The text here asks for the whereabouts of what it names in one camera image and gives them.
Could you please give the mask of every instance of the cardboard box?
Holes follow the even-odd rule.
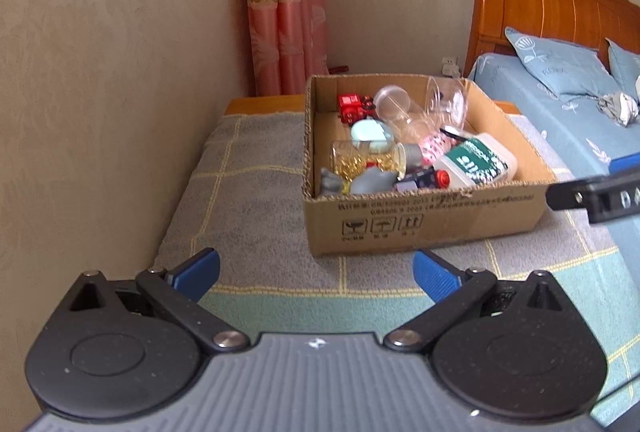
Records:
[[[320,168],[330,168],[332,141],[349,140],[337,95],[373,96],[388,84],[426,102],[430,80],[406,74],[312,76],[306,84],[303,203],[313,255],[388,252],[434,247],[532,230],[546,207],[553,172],[526,137],[473,83],[468,87],[468,128],[488,132],[518,160],[514,181],[472,189],[418,190],[316,198]]]

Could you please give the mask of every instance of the gray ribbed surface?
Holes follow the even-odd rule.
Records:
[[[317,339],[324,346],[311,344]],[[472,417],[432,380],[421,357],[372,335],[264,335],[251,351],[217,356],[188,394],[156,414],[90,425],[43,416],[30,432],[596,432],[584,417],[517,427]]]

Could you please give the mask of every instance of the blue bedsheet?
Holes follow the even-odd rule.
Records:
[[[492,99],[514,103],[575,177],[607,174],[612,159],[640,152],[640,122],[626,128],[616,125],[587,97],[560,101],[516,56],[484,54],[469,78]],[[640,288],[640,216],[612,222],[607,228]]]

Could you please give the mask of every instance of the crumpled gray cloth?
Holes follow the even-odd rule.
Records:
[[[625,127],[638,116],[638,103],[633,96],[621,91],[599,97],[598,110]]]

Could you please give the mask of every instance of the gray toy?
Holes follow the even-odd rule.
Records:
[[[380,193],[393,190],[398,172],[383,172],[378,167],[367,168],[351,181],[349,193]]]
[[[328,168],[320,169],[320,197],[324,195],[342,195],[344,180]]]

